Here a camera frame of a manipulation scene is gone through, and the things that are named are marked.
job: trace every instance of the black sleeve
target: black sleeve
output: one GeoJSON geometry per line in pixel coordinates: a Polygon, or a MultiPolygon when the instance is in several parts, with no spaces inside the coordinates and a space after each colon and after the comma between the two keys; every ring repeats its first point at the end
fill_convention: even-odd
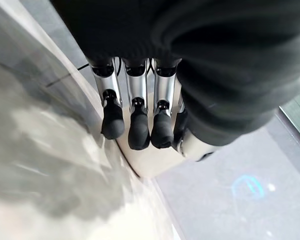
{"type": "Polygon", "coordinates": [[[300,92],[300,1],[179,1],[151,36],[182,58],[188,127],[208,144],[258,129],[300,92]]]}

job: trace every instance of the black fingertip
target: black fingertip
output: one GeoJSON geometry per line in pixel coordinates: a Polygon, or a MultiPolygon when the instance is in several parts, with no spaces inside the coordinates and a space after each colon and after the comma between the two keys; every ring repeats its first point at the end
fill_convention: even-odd
{"type": "Polygon", "coordinates": [[[106,139],[119,138],[125,131],[122,108],[113,101],[108,101],[103,109],[101,133],[106,139]]]}
{"type": "Polygon", "coordinates": [[[145,107],[135,107],[130,119],[131,124],[128,134],[129,147],[132,150],[146,149],[150,143],[150,132],[145,107]]]}
{"type": "Polygon", "coordinates": [[[173,148],[177,147],[177,144],[180,142],[183,136],[187,124],[187,119],[188,113],[186,110],[177,113],[173,129],[173,148]]]}
{"type": "Polygon", "coordinates": [[[174,141],[171,118],[163,110],[154,116],[151,143],[157,149],[169,148],[174,141]]]}

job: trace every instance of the gray concrete surface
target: gray concrete surface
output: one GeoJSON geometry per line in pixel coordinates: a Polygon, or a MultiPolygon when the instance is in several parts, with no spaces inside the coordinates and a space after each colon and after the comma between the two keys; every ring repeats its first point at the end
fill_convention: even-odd
{"type": "Polygon", "coordinates": [[[300,145],[277,117],[157,182],[187,240],[300,240],[300,145]]]}

